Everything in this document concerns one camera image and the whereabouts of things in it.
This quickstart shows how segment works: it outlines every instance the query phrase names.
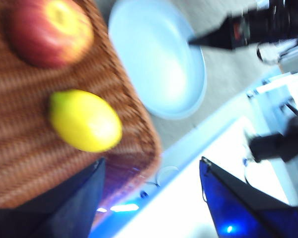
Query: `brown wicker tray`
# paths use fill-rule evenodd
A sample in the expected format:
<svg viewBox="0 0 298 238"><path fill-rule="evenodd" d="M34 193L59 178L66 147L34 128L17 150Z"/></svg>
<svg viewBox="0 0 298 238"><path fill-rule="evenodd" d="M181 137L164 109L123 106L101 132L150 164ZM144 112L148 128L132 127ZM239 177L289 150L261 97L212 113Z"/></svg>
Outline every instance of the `brown wicker tray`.
<svg viewBox="0 0 298 238"><path fill-rule="evenodd" d="M110 208L158 167L160 145L149 116L113 50L106 25L92 0L77 3L91 19L93 47L81 62L62 69L28 65L10 49L6 16L14 2L0 0L0 208L23 204L100 156L107 158L100 206ZM103 154L87 153L58 138L47 119L48 98L55 91L70 88L99 95L116 110L123 123L123 139L116 148Z"/></svg>

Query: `red apple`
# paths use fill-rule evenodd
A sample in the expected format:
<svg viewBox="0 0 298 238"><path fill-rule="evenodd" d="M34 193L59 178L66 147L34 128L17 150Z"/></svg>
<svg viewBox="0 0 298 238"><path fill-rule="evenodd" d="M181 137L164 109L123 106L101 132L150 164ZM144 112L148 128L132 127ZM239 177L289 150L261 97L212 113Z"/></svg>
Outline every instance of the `red apple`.
<svg viewBox="0 0 298 238"><path fill-rule="evenodd" d="M72 0L17 1L9 36L21 58L40 67L79 61L94 39L88 16Z"/></svg>

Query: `gray floor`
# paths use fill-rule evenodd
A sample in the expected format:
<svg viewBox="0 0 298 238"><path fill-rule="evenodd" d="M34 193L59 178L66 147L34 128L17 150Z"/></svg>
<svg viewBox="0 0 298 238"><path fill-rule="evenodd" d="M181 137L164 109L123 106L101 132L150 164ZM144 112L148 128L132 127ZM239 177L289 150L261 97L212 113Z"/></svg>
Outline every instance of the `gray floor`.
<svg viewBox="0 0 298 238"><path fill-rule="evenodd" d="M95 0L103 17L108 22L115 0ZM241 13L255 6L255 0L172 0L184 14L197 34L218 27L226 14ZM208 87L204 101L198 111L182 120L164 120L151 116L164 149L167 149L206 119L221 105L243 91L258 79L269 67L256 56L256 46L234 52L213 48L202 48L207 66Z"/></svg>

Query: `yellow lemon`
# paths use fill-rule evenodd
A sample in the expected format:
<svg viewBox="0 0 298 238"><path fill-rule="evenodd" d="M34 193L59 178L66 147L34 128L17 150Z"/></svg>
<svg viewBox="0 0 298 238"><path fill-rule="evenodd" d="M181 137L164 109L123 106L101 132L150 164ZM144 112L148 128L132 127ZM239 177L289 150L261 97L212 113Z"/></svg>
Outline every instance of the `yellow lemon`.
<svg viewBox="0 0 298 238"><path fill-rule="evenodd" d="M65 142L83 151L109 150L122 137L122 123L113 108L82 90L53 93L50 121Z"/></svg>

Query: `light blue bowl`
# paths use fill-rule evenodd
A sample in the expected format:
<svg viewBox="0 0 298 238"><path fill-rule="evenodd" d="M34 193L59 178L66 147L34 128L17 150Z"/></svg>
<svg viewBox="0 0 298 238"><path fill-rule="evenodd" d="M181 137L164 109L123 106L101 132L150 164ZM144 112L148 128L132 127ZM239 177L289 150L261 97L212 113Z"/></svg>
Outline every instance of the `light blue bowl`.
<svg viewBox="0 0 298 238"><path fill-rule="evenodd" d="M144 106L164 119L182 119L200 106L206 68L184 16L164 0L119 0L109 36Z"/></svg>

